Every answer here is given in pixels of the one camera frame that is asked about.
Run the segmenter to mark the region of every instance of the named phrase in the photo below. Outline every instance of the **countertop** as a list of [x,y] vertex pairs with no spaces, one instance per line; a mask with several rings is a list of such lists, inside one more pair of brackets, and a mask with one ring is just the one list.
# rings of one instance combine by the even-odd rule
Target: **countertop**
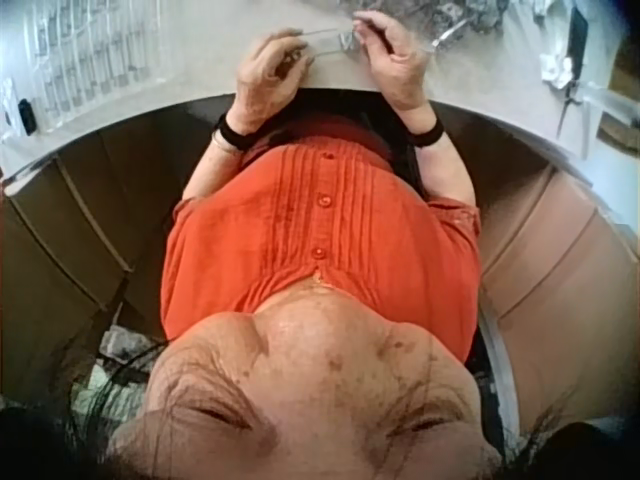
[[[434,54],[425,90],[434,101],[493,118],[530,142],[540,140],[571,163],[587,154],[601,112],[569,107],[564,127],[556,136],[564,95],[542,82],[540,54],[566,50],[569,12],[562,1],[557,3],[542,23],[534,21],[530,0],[522,0],[511,3],[501,31],[467,31]],[[587,4],[583,8],[590,28],[583,79],[607,85],[622,24],[606,2],[582,3]],[[166,79],[113,95],[51,131],[5,139],[0,144],[5,179],[107,125],[169,105],[233,93],[237,64],[256,37],[285,26],[305,32],[340,32],[351,25],[345,14],[324,8],[335,5],[330,0],[160,0],[160,5],[167,42],[163,50]],[[25,45],[28,7],[29,2],[23,1],[0,5],[0,79],[11,77],[18,97],[37,103]],[[308,39],[313,47],[314,35]],[[305,87],[373,90],[361,63],[361,58],[344,53],[322,55]],[[21,178],[8,193],[28,179],[29,175]]]

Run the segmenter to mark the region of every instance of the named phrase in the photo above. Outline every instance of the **wooden cabinet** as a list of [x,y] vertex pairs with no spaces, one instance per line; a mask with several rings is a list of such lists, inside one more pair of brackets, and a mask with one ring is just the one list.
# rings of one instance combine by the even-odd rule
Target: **wooden cabinet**
[[70,374],[71,347],[88,347],[98,305],[78,289],[38,244],[16,210],[2,205],[2,393],[43,401]]
[[43,400],[50,381],[77,368],[66,360],[79,348],[95,356],[123,302],[145,333],[162,335],[165,222],[180,190],[160,136],[150,116],[88,135],[4,200],[0,357],[9,398]]
[[[509,354],[524,433],[547,409],[561,424],[624,413],[640,391],[637,254],[583,185],[545,175],[491,205],[485,231],[508,241],[482,253],[493,258],[483,307]],[[497,215],[507,211],[520,213]]]
[[57,163],[75,202],[109,253],[123,270],[132,270],[143,238],[100,134],[69,145]]
[[59,268],[106,307],[124,271],[76,203],[57,164],[50,163],[8,202]]

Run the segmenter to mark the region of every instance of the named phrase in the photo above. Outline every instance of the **black wristband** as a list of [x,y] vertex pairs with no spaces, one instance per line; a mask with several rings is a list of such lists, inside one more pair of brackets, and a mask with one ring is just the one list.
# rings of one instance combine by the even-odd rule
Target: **black wristband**
[[414,147],[430,147],[444,135],[444,125],[439,118],[436,118],[436,124],[427,133],[421,133],[414,135],[410,133],[411,143]]
[[216,129],[220,131],[220,135],[229,145],[233,145],[241,152],[246,152],[258,141],[258,136],[255,133],[252,133],[250,135],[240,135],[239,133],[234,132],[227,123],[226,113],[223,114],[218,120]]

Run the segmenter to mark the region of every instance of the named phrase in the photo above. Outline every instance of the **hand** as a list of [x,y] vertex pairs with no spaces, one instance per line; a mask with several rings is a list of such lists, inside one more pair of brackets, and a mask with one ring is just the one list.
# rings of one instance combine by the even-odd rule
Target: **hand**
[[374,81],[389,105],[401,118],[424,107],[426,52],[400,22],[384,13],[356,12],[354,17],[356,37],[368,58]]
[[298,92],[313,58],[303,53],[301,30],[286,29],[258,42],[240,65],[227,123],[237,133],[256,132]]

